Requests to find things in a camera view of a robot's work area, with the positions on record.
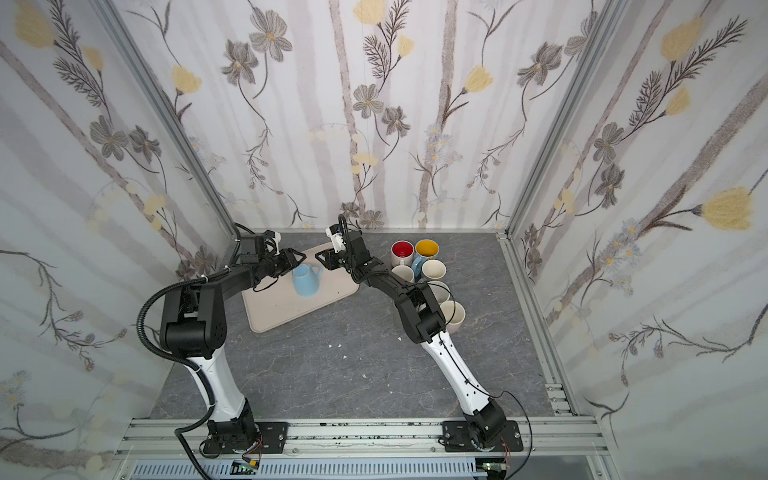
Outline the beige plastic tray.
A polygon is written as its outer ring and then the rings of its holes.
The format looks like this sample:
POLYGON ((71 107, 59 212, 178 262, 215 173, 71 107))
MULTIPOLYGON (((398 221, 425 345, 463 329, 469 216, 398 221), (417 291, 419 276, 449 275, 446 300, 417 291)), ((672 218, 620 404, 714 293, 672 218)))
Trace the beige plastic tray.
MULTIPOLYGON (((331 248, 327 242, 305 250, 307 258, 302 264, 321 264, 315 259, 318 251, 331 248)), ((292 272, 280 278, 273 286, 263 291, 252 289, 242 292, 245 312, 250 329, 254 333, 265 333, 278 326, 319 310, 336 301, 356 293, 356 284, 343 268, 326 270, 320 278, 320 289, 311 297, 300 297, 293 286, 292 272)))

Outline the small grey mug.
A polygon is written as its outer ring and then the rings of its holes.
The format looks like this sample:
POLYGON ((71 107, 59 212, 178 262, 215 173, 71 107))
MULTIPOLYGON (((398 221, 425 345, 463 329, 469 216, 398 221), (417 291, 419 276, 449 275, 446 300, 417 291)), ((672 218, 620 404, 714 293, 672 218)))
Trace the small grey mug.
POLYGON ((440 280, 447 273, 446 265, 437 259, 429 259, 422 265, 421 275, 427 280, 440 280))

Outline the white round mug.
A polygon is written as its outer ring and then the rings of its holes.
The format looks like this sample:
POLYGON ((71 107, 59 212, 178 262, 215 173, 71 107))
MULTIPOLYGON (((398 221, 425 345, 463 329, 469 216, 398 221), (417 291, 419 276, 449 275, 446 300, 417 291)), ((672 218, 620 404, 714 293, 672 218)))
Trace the white round mug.
POLYGON ((415 257, 415 246, 406 240, 398 240, 390 249, 390 264, 392 267, 410 267, 415 257))

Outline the tall grey mug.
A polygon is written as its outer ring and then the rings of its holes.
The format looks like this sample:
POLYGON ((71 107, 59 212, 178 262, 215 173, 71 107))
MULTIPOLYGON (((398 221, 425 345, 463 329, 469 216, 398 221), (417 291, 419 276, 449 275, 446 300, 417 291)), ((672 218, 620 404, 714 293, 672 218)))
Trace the tall grey mug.
POLYGON ((466 319, 464 306, 455 300, 447 300, 440 304, 440 309, 446 320, 446 331, 456 333, 466 319))

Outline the small cream white mug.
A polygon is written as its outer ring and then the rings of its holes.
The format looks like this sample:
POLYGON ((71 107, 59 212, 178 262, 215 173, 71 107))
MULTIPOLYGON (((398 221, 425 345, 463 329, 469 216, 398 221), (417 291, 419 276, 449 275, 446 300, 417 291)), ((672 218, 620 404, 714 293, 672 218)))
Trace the small cream white mug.
POLYGON ((392 273, 402 279, 405 282, 413 283, 415 280, 415 273, 410 266, 396 265, 392 268, 392 273))

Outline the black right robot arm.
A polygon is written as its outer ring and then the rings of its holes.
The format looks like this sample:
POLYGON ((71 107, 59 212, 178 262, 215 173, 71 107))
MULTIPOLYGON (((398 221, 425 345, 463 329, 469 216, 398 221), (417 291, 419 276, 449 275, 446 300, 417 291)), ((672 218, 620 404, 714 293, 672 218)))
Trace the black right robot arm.
POLYGON ((329 271, 344 269, 357 284, 366 284, 389 297, 406 336, 435 361, 453 389, 465 421, 468 442, 491 448, 501 436, 507 417, 495 398, 481 387, 457 351, 447 330, 448 319, 426 283, 407 282, 373 256, 357 231, 326 230, 331 247, 315 255, 329 271))

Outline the blue butterfly mug yellow inside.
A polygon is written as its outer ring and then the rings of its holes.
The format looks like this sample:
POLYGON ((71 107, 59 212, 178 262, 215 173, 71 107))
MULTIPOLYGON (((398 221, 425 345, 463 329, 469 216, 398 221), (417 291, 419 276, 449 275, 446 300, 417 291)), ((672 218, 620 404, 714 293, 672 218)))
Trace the blue butterfly mug yellow inside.
POLYGON ((422 239, 415 244, 415 255, 411 268, 416 280, 420 279, 422 276, 423 265, 428 260, 436 257, 439 250, 440 247, 438 243, 431 239, 422 239))

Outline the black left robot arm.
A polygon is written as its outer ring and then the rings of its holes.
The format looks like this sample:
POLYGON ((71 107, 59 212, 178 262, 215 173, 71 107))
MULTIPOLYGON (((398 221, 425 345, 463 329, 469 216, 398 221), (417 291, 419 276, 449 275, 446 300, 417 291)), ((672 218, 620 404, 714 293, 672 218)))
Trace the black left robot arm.
POLYGON ((186 434, 201 427, 207 429, 199 446, 205 458, 246 453, 262 442, 249 402, 235 384, 226 359, 225 303, 245 290, 256 291, 263 280, 272 287, 302 265, 306 255, 281 248, 280 240, 280 234, 271 230, 248 230, 236 241, 224 266, 162 288, 139 311, 136 332, 142 345, 153 355, 183 366, 205 401, 201 419, 174 431, 190 458, 195 454, 186 434))

